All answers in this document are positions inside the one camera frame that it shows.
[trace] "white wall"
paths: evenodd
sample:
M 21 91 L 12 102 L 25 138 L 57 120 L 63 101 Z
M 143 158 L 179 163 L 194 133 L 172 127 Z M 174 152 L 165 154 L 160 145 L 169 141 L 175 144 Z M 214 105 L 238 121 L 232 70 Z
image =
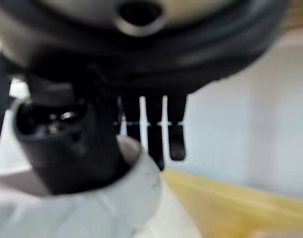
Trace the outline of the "white wall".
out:
M 26 165 L 10 114 L 0 170 Z M 303 198 L 303 30 L 286 35 L 251 68 L 190 96 L 185 139 L 184 163 L 170 162 L 165 144 L 170 166 Z

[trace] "black cylindrical part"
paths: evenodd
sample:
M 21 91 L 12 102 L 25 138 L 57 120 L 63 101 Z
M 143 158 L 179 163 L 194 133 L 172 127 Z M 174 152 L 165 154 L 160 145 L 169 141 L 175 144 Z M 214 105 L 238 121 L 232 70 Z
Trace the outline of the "black cylindrical part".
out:
M 128 171 L 112 121 L 98 117 L 95 108 L 87 106 L 76 121 L 53 133 L 46 133 L 43 111 L 20 105 L 13 127 L 29 162 L 52 194 L 97 189 Z

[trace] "wooden table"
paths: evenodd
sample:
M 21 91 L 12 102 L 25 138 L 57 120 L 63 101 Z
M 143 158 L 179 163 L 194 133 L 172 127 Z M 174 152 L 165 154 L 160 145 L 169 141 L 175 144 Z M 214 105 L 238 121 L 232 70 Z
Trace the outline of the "wooden table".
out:
M 284 23 L 285 30 L 303 27 L 303 0 L 291 0 L 291 7 Z
M 164 178 L 204 238 L 248 238 L 257 231 L 303 230 L 303 202 L 167 169 Z

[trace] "white plastic part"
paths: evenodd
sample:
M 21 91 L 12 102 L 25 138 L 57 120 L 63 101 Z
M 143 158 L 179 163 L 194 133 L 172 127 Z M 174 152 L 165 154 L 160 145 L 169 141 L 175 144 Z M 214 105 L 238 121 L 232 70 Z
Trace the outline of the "white plastic part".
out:
M 139 143 L 119 143 L 133 167 L 103 189 L 50 196 L 32 170 L 0 174 L 0 238 L 200 238 Z

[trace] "hole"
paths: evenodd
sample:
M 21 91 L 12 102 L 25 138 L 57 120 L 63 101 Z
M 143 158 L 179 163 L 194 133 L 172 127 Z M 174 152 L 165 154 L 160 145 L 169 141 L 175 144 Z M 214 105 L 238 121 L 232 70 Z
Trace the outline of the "hole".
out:
M 162 9 L 153 2 L 127 2 L 119 8 L 119 15 L 128 23 L 148 26 L 162 16 Z
M 72 134 L 71 140 L 72 140 L 72 142 L 79 142 L 81 140 L 81 135 L 76 134 L 76 133 Z

